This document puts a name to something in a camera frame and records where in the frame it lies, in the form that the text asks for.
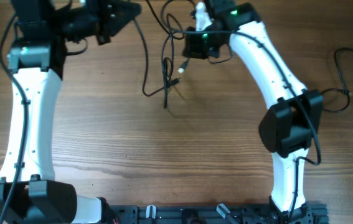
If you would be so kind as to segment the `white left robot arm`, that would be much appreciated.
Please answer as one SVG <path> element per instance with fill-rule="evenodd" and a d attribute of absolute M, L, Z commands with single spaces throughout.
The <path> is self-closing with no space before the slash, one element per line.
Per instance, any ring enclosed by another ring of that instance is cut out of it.
<path fill-rule="evenodd" d="M 83 1 L 56 8 L 52 1 L 17 0 L 9 27 L 14 39 L 0 63 L 12 83 L 12 116 L 0 170 L 0 223 L 119 223 L 102 197 L 83 197 L 55 180 L 52 131 L 67 42 L 94 36 L 107 44 L 141 13 L 128 1 Z"/>

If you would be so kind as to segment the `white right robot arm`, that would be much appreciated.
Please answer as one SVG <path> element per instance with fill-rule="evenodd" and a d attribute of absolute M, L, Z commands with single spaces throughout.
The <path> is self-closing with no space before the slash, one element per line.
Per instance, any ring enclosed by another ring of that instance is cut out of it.
<path fill-rule="evenodd" d="M 219 48 L 227 45 L 258 85 L 267 108 L 258 132 L 273 161 L 270 201 L 280 215 L 295 219 L 306 205 L 304 165 L 321 163 L 318 129 L 322 95 L 295 77 L 250 3 L 202 1 L 193 17 L 195 27 L 185 31 L 184 55 L 218 57 Z"/>

